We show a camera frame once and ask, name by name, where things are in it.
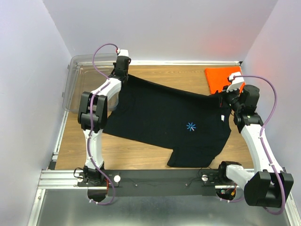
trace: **transparent plastic container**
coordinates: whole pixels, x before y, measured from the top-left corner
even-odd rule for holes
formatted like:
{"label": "transparent plastic container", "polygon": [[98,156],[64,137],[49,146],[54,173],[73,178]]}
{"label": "transparent plastic container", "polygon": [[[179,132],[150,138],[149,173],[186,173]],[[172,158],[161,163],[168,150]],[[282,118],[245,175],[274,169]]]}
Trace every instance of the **transparent plastic container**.
{"label": "transparent plastic container", "polygon": [[[93,55],[80,55],[71,59],[65,92],[63,94],[63,109],[78,113],[81,94],[91,92],[100,87],[106,80],[92,66]],[[116,62],[116,54],[98,54],[95,56],[95,65],[106,75],[110,75]],[[110,111],[116,109],[118,93],[108,101]]]}

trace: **blue snowflake logo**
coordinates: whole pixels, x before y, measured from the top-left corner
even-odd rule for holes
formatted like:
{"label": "blue snowflake logo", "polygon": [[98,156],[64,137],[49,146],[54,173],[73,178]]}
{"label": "blue snowflake logo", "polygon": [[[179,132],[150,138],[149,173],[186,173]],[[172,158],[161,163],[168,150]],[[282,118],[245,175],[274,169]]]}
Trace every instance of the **blue snowflake logo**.
{"label": "blue snowflake logo", "polygon": [[186,125],[186,126],[187,126],[187,129],[189,129],[189,131],[194,131],[194,129],[196,129],[195,125],[196,124],[193,124],[193,122],[192,123],[188,122],[188,125]]}

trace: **folded orange fabric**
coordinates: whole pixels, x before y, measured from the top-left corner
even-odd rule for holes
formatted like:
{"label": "folded orange fabric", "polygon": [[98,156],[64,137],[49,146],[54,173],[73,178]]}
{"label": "folded orange fabric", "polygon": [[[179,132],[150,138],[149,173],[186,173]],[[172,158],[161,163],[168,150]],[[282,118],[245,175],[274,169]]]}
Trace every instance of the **folded orange fabric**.
{"label": "folded orange fabric", "polygon": [[216,91],[221,92],[224,86],[230,85],[228,77],[234,72],[241,72],[240,67],[206,68],[205,75],[210,88],[210,93],[214,94]]}

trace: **wood surface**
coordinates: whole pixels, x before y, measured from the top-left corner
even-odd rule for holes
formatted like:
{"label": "wood surface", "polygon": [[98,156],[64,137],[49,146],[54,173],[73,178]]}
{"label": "wood surface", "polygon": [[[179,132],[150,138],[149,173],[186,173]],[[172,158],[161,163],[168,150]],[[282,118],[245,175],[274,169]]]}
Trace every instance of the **wood surface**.
{"label": "wood surface", "polygon": [[[130,66],[129,73],[161,85],[189,92],[209,95],[209,87],[205,78],[203,65],[145,65]],[[82,66],[72,99],[73,106],[78,106],[80,94],[91,91],[104,82],[91,66]],[[217,168],[221,161],[237,161],[245,168],[253,168],[253,162],[242,136],[234,125],[230,116],[231,135],[223,151],[216,156],[210,167]],[[105,168],[110,170],[134,169],[172,169],[167,161],[172,150],[140,143],[133,140],[102,135],[103,158]],[[56,170],[73,170],[83,167],[86,160],[86,145],[84,134],[77,122],[77,114],[69,113],[60,151],[56,163]]]}

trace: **gray floor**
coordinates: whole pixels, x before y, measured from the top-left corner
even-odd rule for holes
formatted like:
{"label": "gray floor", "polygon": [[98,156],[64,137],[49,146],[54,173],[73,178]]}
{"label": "gray floor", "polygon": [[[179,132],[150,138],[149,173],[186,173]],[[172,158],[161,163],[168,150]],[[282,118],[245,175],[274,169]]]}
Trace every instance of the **gray floor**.
{"label": "gray floor", "polygon": [[273,216],[245,201],[208,196],[118,197],[96,206],[87,191],[47,190],[39,226],[288,226],[286,214]]}

